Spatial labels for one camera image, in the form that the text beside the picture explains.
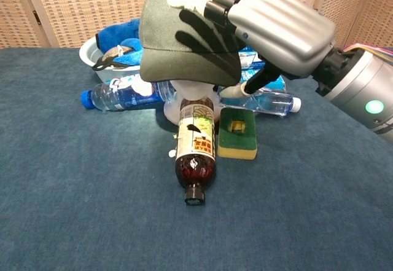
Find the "yellow sponge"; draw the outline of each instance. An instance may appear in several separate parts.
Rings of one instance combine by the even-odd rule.
[[[255,159],[257,132],[254,113],[250,110],[221,110],[217,155],[230,159]]]

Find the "gray baseball cap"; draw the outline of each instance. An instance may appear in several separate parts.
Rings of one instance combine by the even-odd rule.
[[[145,0],[139,38],[144,81],[181,79],[227,87],[240,80],[238,51],[244,44],[233,30],[172,8],[166,0]]]

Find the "plastic bottle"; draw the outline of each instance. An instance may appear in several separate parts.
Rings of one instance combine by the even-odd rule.
[[[174,93],[175,89],[170,82],[145,82],[136,74],[113,79],[109,85],[98,84],[92,90],[83,91],[80,100],[87,109],[122,110],[136,105],[169,101]]]
[[[256,112],[286,116],[290,112],[298,112],[302,101],[286,91],[260,89],[244,98],[221,98],[224,106],[250,109]]]
[[[187,205],[203,205],[204,190],[216,176],[214,106],[209,98],[182,100],[177,136],[176,176]]]

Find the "blue fabric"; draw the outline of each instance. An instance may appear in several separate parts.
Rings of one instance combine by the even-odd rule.
[[[1,270],[393,270],[393,145],[315,81],[287,82],[302,110],[257,116],[257,159],[217,158],[190,208],[162,104],[86,110],[78,51],[0,50]]]
[[[129,22],[108,26],[96,34],[97,47],[106,53],[113,47],[120,45],[128,38],[139,39],[140,19],[132,19]]]
[[[143,48],[139,39],[125,39],[120,43],[120,45],[132,47],[135,49],[135,51],[130,52],[128,54],[124,54],[123,56],[120,57],[116,57],[113,59],[113,61],[130,66],[141,65]]]

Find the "bottle cap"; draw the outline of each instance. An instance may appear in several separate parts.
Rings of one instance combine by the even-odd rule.
[[[294,102],[292,104],[292,108],[290,109],[290,112],[298,112],[302,106],[302,101],[297,97],[294,97],[293,100]]]
[[[83,91],[82,94],[80,94],[80,102],[86,109],[96,108],[91,100],[91,90]]]
[[[184,201],[187,205],[203,205],[204,192],[201,187],[192,186],[185,190]]]

